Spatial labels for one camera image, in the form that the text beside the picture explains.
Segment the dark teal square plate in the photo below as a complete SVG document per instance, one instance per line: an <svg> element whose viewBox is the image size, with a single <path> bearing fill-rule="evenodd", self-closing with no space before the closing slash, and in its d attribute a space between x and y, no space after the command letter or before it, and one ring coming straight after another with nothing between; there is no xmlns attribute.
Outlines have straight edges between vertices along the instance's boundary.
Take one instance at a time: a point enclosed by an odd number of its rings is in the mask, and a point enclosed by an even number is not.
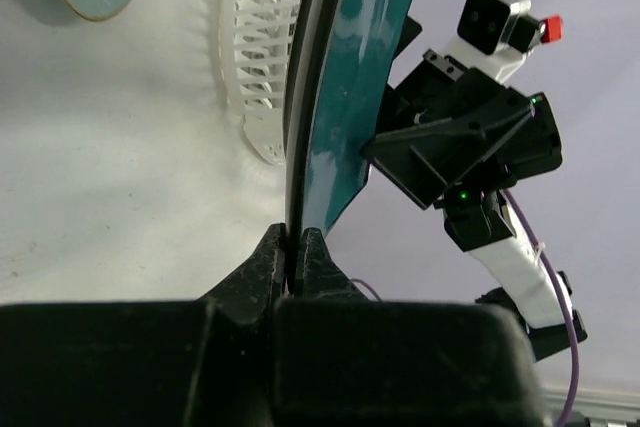
<svg viewBox="0 0 640 427"><path fill-rule="evenodd" d="M306 240L324 237L367 183L374 135L413 0L301 0L286 78L285 278L304 285Z"/></svg>

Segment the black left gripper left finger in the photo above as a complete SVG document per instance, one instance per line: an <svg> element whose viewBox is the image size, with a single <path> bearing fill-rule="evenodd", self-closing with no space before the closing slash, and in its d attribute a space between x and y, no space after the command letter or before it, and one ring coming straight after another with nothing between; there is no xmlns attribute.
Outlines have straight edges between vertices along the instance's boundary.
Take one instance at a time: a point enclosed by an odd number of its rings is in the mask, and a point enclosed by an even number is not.
<svg viewBox="0 0 640 427"><path fill-rule="evenodd" d="M270 225L249 257L202 299L234 323L260 323L284 289L285 241L285 225Z"/></svg>

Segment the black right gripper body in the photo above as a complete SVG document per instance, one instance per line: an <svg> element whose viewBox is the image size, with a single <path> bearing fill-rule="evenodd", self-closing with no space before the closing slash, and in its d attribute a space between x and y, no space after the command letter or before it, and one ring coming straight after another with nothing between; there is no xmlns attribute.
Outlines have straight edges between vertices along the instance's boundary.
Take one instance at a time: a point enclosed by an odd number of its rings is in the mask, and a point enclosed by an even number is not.
<svg viewBox="0 0 640 427"><path fill-rule="evenodd" d="M389 90L389 179L420 207L477 201L562 162L542 92L527 96L433 51Z"/></svg>

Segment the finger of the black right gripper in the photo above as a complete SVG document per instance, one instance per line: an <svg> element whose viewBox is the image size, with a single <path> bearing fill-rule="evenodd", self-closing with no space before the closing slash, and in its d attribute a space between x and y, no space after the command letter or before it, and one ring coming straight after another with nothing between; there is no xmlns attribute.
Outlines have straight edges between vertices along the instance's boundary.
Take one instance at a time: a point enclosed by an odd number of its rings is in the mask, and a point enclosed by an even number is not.
<svg viewBox="0 0 640 427"><path fill-rule="evenodd" d="M421 24L412 18L410 15L406 15L404 22L402 24L402 29L400 33L400 37L398 40L398 44L395 48L392 63L398 59L401 53L403 53L410 44L421 34L422 26ZM403 81L407 74L404 74L402 78L397 79L397 83L395 85L391 85L390 81L387 81L384 90L384 96L389 97L393 95L395 88L398 87Z"/></svg>
<svg viewBox="0 0 640 427"><path fill-rule="evenodd" d="M362 156L418 207L430 207L530 119L533 108L480 107L461 117L380 133Z"/></svg>

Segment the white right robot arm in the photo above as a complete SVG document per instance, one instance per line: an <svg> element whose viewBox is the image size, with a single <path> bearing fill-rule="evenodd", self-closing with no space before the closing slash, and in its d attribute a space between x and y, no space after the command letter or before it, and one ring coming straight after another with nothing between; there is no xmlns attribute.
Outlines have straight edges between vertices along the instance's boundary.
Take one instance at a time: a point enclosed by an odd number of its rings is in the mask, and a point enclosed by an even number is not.
<svg viewBox="0 0 640 427"><path fill-rule="evenodd" d="M461 37L428 50L384 91L363 157L422 209L443 214L456 246L497 281L481 302L512 311L537 359L574 350L587 333L567 276L553 269L511 195L519 181L560 167L562 144L543 93L507 80L563 21L519 18L492 53Z"/></svg>

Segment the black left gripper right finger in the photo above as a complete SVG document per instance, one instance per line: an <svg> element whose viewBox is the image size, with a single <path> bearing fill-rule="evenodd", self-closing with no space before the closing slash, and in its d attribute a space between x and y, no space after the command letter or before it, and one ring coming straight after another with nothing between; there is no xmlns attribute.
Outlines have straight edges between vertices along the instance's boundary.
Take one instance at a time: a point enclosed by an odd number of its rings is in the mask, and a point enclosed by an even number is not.
<svg viewBox="0 0 640 427"><path fill-rule="evenodd" d="M333 261L318 228L306 229L300 239L293 296L316 300L366 300Z"/></svg>

